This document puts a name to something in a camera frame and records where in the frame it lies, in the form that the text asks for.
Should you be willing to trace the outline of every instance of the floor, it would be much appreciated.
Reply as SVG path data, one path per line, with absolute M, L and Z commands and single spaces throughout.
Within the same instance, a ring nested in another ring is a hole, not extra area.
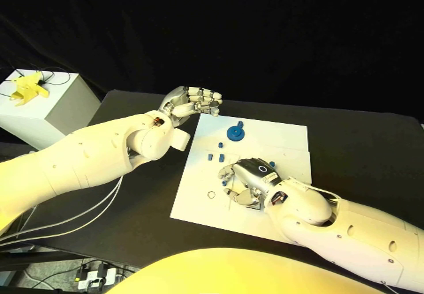
M 35 248 L 32 250 L 32 252 L 46 252 L 46 251 L 54 251 L 54 250 L 44 248 L 44 247 Z M 71 270 L 72 268 L 77 268 L 78 266 L 81 266 L 82 263 L 85 263 L 91 260 L 93 260 L 93 258 L 87 258 L 84 260 L 67 260 L 67 261 L 61 261 L 61 262 L 35 263 L 35 264 L 29 265 L 26 272 L 33 279 L 44 280 L 44 278 L 46 278 L 52 274 L 57 274 L 62 271 L 67 271 L 67 270 Z M 88 268 L 91 271 L 97 270 L 100 263 L 101 262 L 93 262 L 88 264 Z M 132 266 L 129 266 L 129 269 L 132 271 L 139 270 L 139 268 L 134 268 Z M 49 283 L 49 285 L 54 288 L 59 288 L 64 291 L 82 293 L 84 290 L 78 290 L 78 282 L 75 282 L 75 274 L 77 274 L 77 270 L 71 271 L 70 273 L 58 274 L 57 276 L 54 276 L 52 278 L 49 278 L 46 280 L 46 283 Z M 126 271 L 126 276 L 129 277 L 130 275 L 133 275 L 133 274 L 129 271 Z M 121 281 L 120 276 L 116 278 L 116 281 L 117 282 L 114 285 L 117 285 Z M 32 288 L 32 286 L 35 286 L 36 283 L 38 282 L 32 281 L 26 277 L 25 272 L 20 271 L 20 272 L 16 272 L 9 286 L 19 287 L 19 288 Z M 104 287 L 104 293 L 113 288 L 114 285 Z M 49 287 L 44 284 L 41 284 L 36 288 L 49 289 Z M 98 289 L 91 288 L 91 291 L 88 293 L 98 293 Z

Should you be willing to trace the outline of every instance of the white pedestal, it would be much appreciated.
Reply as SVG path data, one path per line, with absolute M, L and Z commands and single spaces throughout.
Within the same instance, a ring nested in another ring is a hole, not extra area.
M 19 69 L 19 72 L 29 75 L 36 71 Z M 42 73 L 48 79 L 52 72 Z M 12 95 L 16 91 L 15 83 L 8 80 L 19 76 L 15 71 L 0 84 L 2 94 Z M 61 84 L 68 78 L 68 73 L 55 72 L 48 82 Z M 39 150 L 85 127 L 100 108 L 100 100 L 80 74 L 71 73 L 71 79 L 62 85 L 44 84 L 42 87 L 49 91 L 49 97 L 36 96 L 23 106 L 15 106 L 19 101 L 0 96 L 0 127 Z

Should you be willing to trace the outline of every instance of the power strip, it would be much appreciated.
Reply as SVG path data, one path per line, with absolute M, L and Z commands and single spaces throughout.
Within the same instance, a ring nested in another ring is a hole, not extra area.
M 95 279 L 101 279 L 97 277 L 98 271 L 90 271 L 87 275 L 87 280 L 78 282 L 78 290 L 85 290 L 87 285 L 90 281 L 94 281 Z M 116 268 L 108 268 L 108 274 L 106 276 L 106 283 L 104 285 L 113 285 L 116 283 L 116 276 L 117 276 L 117 269 Z M 98 287 L 100 283 L 91 283 L 90 287 Z

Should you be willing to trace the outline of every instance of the robotic hand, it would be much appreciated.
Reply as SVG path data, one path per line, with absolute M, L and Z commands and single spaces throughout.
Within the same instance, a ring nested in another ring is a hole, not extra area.
M 221 103 L 220 93 L 178 87 L 159 111 L 85 127 L 42 151 L 2 163 L 0 234 L 45 200 L 113 181 L 140 164 L 160 159 L 170 146 L 183 151 L 191 136 L 175 127 L 194 113 L 218 116 Z
M 420 228 L 294 178 L 282 179 L 261 159 L 243 159 L 218 173 L 220 179 L 232 176 L 247 189 L 237 192 L 227 188 L 225 194 L 247 207 L 264 200 L 264 211 L 287 243 L 310 248 L 374 282 L 424 293 Z

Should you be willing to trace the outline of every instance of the yellow object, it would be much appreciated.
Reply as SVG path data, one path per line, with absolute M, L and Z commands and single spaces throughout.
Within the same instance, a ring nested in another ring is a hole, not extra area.
M 12 79 L 16 84 L 16 92 L 12 94 L 10 100 L 20 100 L 16 106 L 26 104 L 36 95 L 49 97 L 49 91 L 38 84 L 41 77 L 42 72 L 36 72 L 32 75 Z
M 381 294 L 339 274 L 257 251 L 212 248 L 188 251 L 153 263 L 108 292 Z

